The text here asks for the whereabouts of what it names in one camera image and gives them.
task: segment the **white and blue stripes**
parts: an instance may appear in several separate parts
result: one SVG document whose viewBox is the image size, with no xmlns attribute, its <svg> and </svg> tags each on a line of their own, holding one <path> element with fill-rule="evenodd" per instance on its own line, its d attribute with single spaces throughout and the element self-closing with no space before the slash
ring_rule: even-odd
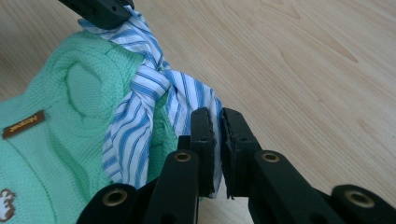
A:
<svg viewBox="0 0 396 224">
<path fill-rule="evenodd" d="M 169 91 L 166 110 L 177 136 L 191 134 L 190 115 L 193 110 L 209 108 L 217 139 L 220 139 L 222 106 L 211 88 L 186 74 L 171 70 L 142 14 L 129 7 L 127 9 L 132 17 L 114 30 L 99 29 L 85 20 L 79 23 L 87 31 L 145 57 L 131 81 L 130 92 L 116 110 L 103 146 L 105 173 L 117 183 L 140 188 L 147 182 L 155 103 Z M 217 144 L 214 176 L 216 192 L 221 176 L 220 145 Z"/>
</svg>

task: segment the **blue striped fabric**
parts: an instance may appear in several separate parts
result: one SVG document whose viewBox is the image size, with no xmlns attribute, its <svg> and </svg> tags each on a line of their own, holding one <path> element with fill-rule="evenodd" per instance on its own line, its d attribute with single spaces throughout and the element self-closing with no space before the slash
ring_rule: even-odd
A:
<svg viewBox="0 0 396 224">
<path fill-rule="evenodd" d="M 211 88 L 170 68 L 142 14 L 129 7 L 127 9 L 132 17 L 114 30 L 99 29 L 85 20 L 80 20 L 79 24 L 103 39 L 145 56 L 131 81 L 131 91 L 118 106 L 108 127 L 103 146 L 105 173 L 115 182 L 140 188 L 147 182 L 155 103 L 169 91 L 166 110 L 177 136 L 191 134 L 190 115 L 193 110 L 209 108 L 217 139 L 220 138 L 222 106 Z M 213 180 L 216 192 L 221 176 L 220 145 L 217 144 Z"/>
</svg>

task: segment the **wood grain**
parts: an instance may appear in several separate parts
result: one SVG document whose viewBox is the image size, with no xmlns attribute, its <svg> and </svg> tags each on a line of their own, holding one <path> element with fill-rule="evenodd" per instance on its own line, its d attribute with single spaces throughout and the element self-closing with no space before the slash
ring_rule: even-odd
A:
<svg viewBox="0 0 396 224">
<path fill-rule="evenodd" d="M 135 1 L 173 68 L 242 112 L 263 148 L 315 188 L 359 185 L 396 206 L 396 2 Z M 57 1 L 0 2 L 0 101 L 78 31 Z M 245 199 L 204 200 L 200 223 L 251 223 Z"/>
</svg>

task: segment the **green knit sweater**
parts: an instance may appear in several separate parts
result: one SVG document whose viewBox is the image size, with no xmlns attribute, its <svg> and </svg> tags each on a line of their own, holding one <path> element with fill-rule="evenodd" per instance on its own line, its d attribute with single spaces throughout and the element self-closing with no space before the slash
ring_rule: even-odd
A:
<svg viewBox="0 0 396 224">
<path fill-rule="evenodd" d="M 53 52 L 23 95 L 0 103 L 1 135 L 38 111 L 45 115 L 0 139 L 0 221 L 76 222 L 110 183 L 101 168 L 104 134 L 142 61 L 100 37 L 77 33 Z"/>
</svg>

